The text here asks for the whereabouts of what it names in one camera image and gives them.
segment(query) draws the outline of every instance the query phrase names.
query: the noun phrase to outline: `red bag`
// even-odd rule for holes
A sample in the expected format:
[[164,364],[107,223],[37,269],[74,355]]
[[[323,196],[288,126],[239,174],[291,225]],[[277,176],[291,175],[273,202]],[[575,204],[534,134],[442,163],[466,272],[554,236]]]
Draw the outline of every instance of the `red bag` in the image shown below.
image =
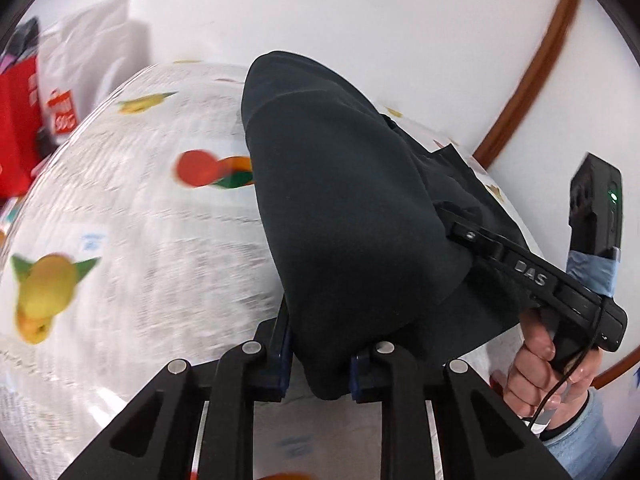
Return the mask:
[[40,162],[42,127],[35,56],[0,75],[0,198],[24,195]]

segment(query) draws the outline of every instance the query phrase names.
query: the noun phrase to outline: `light blue sleeve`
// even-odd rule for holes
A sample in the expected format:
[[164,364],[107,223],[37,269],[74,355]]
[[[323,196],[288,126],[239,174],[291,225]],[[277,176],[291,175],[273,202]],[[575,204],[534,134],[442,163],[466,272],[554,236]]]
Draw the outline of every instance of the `light blue sleeve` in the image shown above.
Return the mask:
[[611,441],[602,401],[593,388],[578,419],[544,444],[574,480],[600,480],[619,451]]

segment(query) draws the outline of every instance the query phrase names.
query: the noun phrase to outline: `white paper bag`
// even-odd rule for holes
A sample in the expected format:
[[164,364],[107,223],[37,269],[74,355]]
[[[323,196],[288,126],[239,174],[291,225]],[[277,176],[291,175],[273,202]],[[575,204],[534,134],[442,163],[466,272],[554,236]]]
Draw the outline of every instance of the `white paper bag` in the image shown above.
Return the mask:
[[65,139],[101,101],[134,75],[129,0],[107,0],[67,16],[40,39],[38,77],[46,125]]

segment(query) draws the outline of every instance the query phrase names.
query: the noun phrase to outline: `bolt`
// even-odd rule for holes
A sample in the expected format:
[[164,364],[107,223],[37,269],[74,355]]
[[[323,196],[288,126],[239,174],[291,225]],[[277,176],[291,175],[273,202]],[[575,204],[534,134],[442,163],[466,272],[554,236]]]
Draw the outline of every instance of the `bolt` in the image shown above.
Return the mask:
[[166,366],[166,369],[174,375],[181,374],[187,369],[187,361],[183,361],[182,359],[174,359]]
[[466,364],[462,359],[453,359],[453,361],[449,363],[449,368],[451,368],[452,372],[463,374],[467,370],[469,370],[469,365]]
[[389,341],[380,341],[380,343],[376,345],[376,351],[379,354],[391,354],[395,349],[396,347]]
[[242,345],[242,351],[245,354],[257,354],[261,348],[262,345],[257,341],[247,341]]

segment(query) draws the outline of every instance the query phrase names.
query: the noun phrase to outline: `hand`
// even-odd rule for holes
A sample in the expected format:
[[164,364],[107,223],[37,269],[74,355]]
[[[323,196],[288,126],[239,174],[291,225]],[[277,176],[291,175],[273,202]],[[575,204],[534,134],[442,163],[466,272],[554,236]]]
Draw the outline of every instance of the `hand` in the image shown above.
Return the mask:
[[[494,378],[502,384],[504,402],[519,416],[533,416],[548,391],[559,381],[561,375],[551,368],[556,348],[546,327],[540,320],[537,308],[520,315],[520,326],[524,344],[516,354],[509,376]],[[571,420],[588,398],[587,389],[596,376],[602,362],[602,350],[591,350],[568,379],[549,399],[546,406],[556,412],[548,425],[552,430]],[[569,387],[564,402],[561,394]]]

